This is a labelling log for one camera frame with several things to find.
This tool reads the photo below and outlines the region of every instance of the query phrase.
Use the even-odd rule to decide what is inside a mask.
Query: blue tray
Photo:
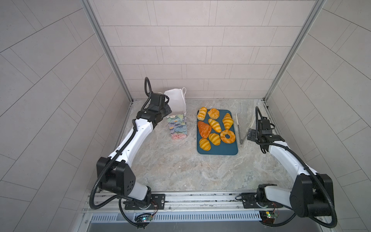
[[[216,120],[217,122],[219,122],[220,124],[220,127],[221,127],[221,130],[224,131],[225,128],[224,128],[224,124],[223,124],[223,118],[224,116],[229,113],[232,117],[232,113],[229,111],[229,110],[219,110],[219,117],[218,119]],[[209,122],[209,114],[206,113],[206,117],[205,117],[205,120],[203,120],[204,123],[208,124]],[[234,156],[234,155],[237,155],[238,153],[238,146],[237,146],[237,138],[236,138],[236,141],[234,143],[225,143],[223,141],[221,141],[220,145],[219,146],[215,146],[212,142],[210,142],[210,145],[211,145],[211,149],[210,151],[205,151],[205,150],[202,150],[200,148],[200,140],[201,140],[201,135],[200,135],[200,132],[198,131],[198,127],[196,127],[197,129],[197,151],[200,153],[200,154],[205,154],[205,155],[227,155],[227,156]],[[236,132],[234,131],[234,123],[232,125],[232,127],[229,129],[230,131],[233,131],[234,134],[236,134]],[[216,132],[214,129],[211,129],[211,133],[216,133],[218,135],[220,135],[220,133]]]

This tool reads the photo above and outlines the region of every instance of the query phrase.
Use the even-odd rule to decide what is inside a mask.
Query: orange-brown pastry
[[[226,113],[222,121],[226,130],[229,130],[233,125],[233,119],[229,113]]]
[[[217,110],[215,108],[212,108],[207,113],[209,114],[209,117],[212,118],[212,119],[218,119],[218,117],[220,115],[219,110]]]
[[[220,139],[225,143],[234,143],[236,136],[233,131],[225,130],[220,133]]]
[[[206,112],[207,112],[207,109],[206,109],[205,107],[202,107],[202,108],[198,111],[197,119],[198,119],[198,120],[201,120],[201,121],[204,121],[204,120],[205,120],[205,117],[206,117]]]
[[[206,138],[200,139],[200,147],[202,150],[210,151],[211,145],[210,142]]]
[[[197,126],[201,137],[207,138],[211,132],[211,126],[201,121],[198,121]]]
[[[214,119],[209,118],[209,125],[218,133],[221,132],[221,127],[219,122],[215,121]]]
[[[212,142],[215,146],[219,146],[220,145],[220,137],[218,134],[215,134],[215,133],[211,133],[209,134],[209,140],[210,142]]]

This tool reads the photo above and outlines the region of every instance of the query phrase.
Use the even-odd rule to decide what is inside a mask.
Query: pastry
[[[202,107],[202,108],[198,111],[197,119],[198,119],[198,120],[201,120],[201,121],[204,121],[204,120],[205,120],[205,117],[206,117],[206,112],[207,112],[207,109],[206,109],[205,107]]]
[[[218,133],[221,132],[221,127],[219,122],[215,121],[214,119],[209,118],[209,125]]]
[[[201,137],[207,138],[211,132],[211,126],[201,121],[198,121],[197,126]]]
[[[220,145],[220,137],[218,134],[215,134],[215,133],[211,133],[209,134],[209,140],[210,142],[212,142],[215,146],[219,146]]]
[[[200,148],[205,151],[210,151],[211,149],[210,142],[206,138],[200,139]]]
[[[209,112],[207,112],[209,117],[212,119],[218,119],[220,113],[219,110],[212,108]]]
[[[226,113],[222,121],[226,130],[229,130],[233,125],[233,119],[229,113]]]
[[[225,143],[234,143],[236,136],[233,131],[225,130],[220,133],[220,139]]]

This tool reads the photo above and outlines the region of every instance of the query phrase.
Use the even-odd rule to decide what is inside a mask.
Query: marble countertop
[[[124,137],[143,103],[134,101]],[[201,107],[230,110],[235,122],[237,113],[245,136],[255,122],[256,106],[267,117],[263,104],[259,99],[187,99],[188,137],[172,140],[167,121],[162,120],[134,158],[131,169],[137,181],[150,186],[152,191],[256,189],[265,183],[292,188],[293,180],[284,167],[251,141],[245,140],[235,156],[202,155],[196,150],[196,116]],[[239,142],[236,124],[235,130]]]

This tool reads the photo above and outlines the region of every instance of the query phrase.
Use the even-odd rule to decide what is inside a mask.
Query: tiled wall
[[[0,1],[0,231],[68,231],[128,105],[79,0]]]
[[[314,1],[90,0],[135,99],[262,98]]]
[[[371,1],[328,0],[268,100],[289,146],[332,178],[338,231],[371,231],[370,22]]]

